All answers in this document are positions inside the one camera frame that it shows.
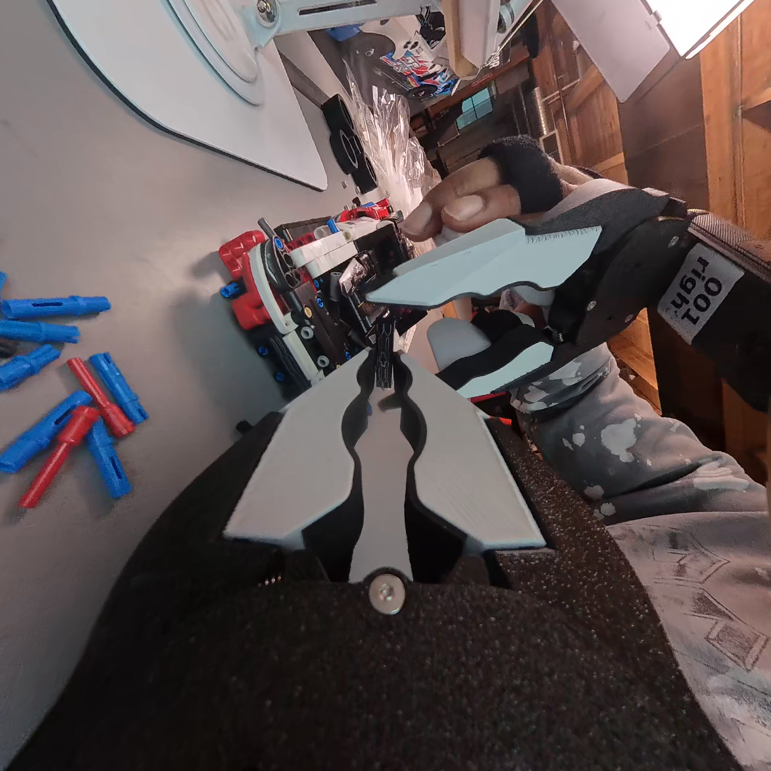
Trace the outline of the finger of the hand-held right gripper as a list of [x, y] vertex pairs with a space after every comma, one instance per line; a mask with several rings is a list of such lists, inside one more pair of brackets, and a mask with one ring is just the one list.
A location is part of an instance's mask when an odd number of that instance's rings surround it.
[[548, 364], [554, 346], [546, 342], [515, 343], [512, 349], [490, 346], [440, 370], [438, 378], [462, 397], [471, 399], [505, 391], [515, 381]]
[[399, 265], [365, 299], [431, 309], [520, 285], [549, 292], [583, 265], [601, 235], [600, 226], [530, 235], [520, 224], [499, 219]]

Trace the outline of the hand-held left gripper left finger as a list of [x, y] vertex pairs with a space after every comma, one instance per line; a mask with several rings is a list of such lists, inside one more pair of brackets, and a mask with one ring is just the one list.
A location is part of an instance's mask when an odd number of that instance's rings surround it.
[[369, 423], [369, 350], [281, 412], [224, 529], [230, 539], [299, 547], [303, 531], [349, 499]]

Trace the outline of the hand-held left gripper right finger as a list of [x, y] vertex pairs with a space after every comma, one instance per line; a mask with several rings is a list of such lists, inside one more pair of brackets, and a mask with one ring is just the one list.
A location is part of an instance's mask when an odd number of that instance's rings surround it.
[[410, 355], [394, 365], [410, 502], [463, 554], [546, 546], [477, 407]]

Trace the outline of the small black brick piece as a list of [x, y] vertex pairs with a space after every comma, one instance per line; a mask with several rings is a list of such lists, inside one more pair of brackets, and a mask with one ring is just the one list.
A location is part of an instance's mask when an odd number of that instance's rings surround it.
[[392, 387], [394, 332], [394, 318], [390, 314], [381, 316], [375, 326], [375, 387], [381, 390]]

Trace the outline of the brick-built toy race car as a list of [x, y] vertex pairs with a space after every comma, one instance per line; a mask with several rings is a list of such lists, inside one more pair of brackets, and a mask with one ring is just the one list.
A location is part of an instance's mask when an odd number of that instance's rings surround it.
[[220, 246], [230, 275], [220, 290], [255, 351], [291, 401], [393, 331], [403, 348], [420, 309], [369, 302], [369, 285], [416, 255], [388, 198], [327, 219], [271, 227], [265, 219]]

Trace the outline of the person's right forearm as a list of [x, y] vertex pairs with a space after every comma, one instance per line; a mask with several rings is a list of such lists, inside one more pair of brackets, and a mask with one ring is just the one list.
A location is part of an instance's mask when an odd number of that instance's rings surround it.
[[767, 514], [766, 490], [683, 422], [660, 416], [605, 344], [511, 392], [521, 428], [604, 526], [657, 516]]

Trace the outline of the grey desk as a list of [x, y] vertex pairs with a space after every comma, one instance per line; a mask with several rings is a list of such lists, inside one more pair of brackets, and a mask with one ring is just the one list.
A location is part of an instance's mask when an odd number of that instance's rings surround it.
[[81, 341], [2, 393], [2, 447], [77, 386], [65, 361], [110, 352], [149, 413], [117, 443], [133, 491], [112, 500], [80, 448], [41, 504], [18, 499], [45, 457], [2, 475], [2, 769], [55, 704], [118, 575], [169, 504], [284, 400], [233, 320], [217, 250], [257, 226], [355, 196], [320, 109], [296, 98], [328, 186], [312, 190], [179, 140], [101, 81], [47, 2], [2, 2], [5, 298], [103, 295]]

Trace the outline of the person's right hand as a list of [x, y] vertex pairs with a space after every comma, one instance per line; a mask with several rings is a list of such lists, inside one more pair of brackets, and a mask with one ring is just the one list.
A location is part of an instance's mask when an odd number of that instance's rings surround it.
[[515, 188], [503, 183], [492, 159], [484, 158], [458, 169], [433, 188], [403, 220], [401, 230], [419, 243], [437, 236], [444, 228], [463, 234], [522, 214]]

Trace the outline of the clear plastic bags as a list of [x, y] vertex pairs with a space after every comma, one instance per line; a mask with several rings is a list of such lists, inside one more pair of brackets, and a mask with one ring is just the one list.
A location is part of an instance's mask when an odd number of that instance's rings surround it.
[[412, 213], [440, 182], [425, 150], [410, 128], [410, 110], [403, 96], [377, 86], [360, 89], [346, 70], [355, 129], [392, 207]]

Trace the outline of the paned window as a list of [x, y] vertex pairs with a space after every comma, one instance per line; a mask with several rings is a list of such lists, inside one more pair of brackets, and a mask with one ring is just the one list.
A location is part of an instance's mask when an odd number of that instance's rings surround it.
[[466, 98], [461, 103], [461, 112], [456, 119], [457, 130], [462, 132], [477, 121], [492, 114], [495, 101], [496, 91], [490, 86]]

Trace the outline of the printed toy car box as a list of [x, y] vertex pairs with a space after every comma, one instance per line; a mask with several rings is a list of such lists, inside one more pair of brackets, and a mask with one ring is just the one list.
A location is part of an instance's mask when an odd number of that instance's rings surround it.
[[420, 47], [398, 48], [381, 55], [374, 73], [408, 100], [427, 101], [449, 96], [459, 78], [448, 66], [432, 61]]

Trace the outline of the pile of blue red pins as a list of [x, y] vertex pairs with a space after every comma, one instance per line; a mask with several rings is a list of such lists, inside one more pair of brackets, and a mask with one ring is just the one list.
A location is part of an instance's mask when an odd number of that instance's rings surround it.
[[63, 364], [75, 389], [2, 448], [3, 476], [47, 457], [18, 501], [23, 513], [38, 506], [69, 458], [84, 447], [112, 500], [133, 491], [116, 441], [132, 435], [148, 413], [110, 352], [62, 358], [82, 334], [73, 320], [111, 310], [103, 295], [2, 298], [2, 394], [19, 389], [54, 364]]

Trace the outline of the person's grey sweatshirt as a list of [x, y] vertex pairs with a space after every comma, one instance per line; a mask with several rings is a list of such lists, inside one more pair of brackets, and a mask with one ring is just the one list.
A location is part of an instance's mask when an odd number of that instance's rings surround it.
[[769, 516], [763, 488], [714, 461], [688, 509], [610, 531], [648, 591], [702, 711], [744, 769], [770, 767]]

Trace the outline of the white monitor stand base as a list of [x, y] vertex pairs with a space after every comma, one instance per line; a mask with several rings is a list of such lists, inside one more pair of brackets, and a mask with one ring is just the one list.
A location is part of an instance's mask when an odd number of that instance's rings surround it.
[[324, 164], [274, 43], [246, 39], [253, 71], [236, 73], [188, 2], [53, 1], [91, 67], [154, 126], [323, 191]]

